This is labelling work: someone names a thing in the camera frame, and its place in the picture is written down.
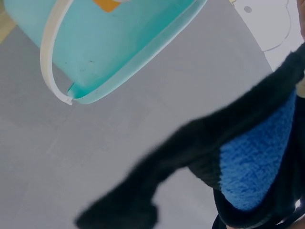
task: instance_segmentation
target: white surface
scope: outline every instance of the white surface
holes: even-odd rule
[[[264,51],[273,70],[304,41],[296,0],[236,0],[236,11]]]

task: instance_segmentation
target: wooden floor edge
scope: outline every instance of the wooden floor edge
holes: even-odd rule
[[[305,78],[296,87],[297,95],[305,98]]]
[[[0,44],[16,27],[16,23],[9,17],[4,9],[3,0],[0,0]]]

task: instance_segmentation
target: orange label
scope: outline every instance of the orange label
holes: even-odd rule
[[[119,2],[113,0],[93,0],[102,10],[107,13],[113,11],[115,8],[119,6]]]

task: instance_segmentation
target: bucket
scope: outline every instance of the bucket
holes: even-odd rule
[[[207,0],[102,5],[111,1],[4,0],[7,13],[41,49],[46,85],[67,104],[90,104],[118,88],[175,38]],[[55,83],[52,62],[73,82],[67,94]]]

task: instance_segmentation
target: microfiber mop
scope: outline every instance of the microfiber mop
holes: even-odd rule
[[[305,102],[295,92],[304,69],[305,44],[241,98],[178,129],[82,212],[77,227],[152,229],[152,198],[182,167],[214,189],[213,228],[291,224],[304,210],[295,210],[305,194]]]

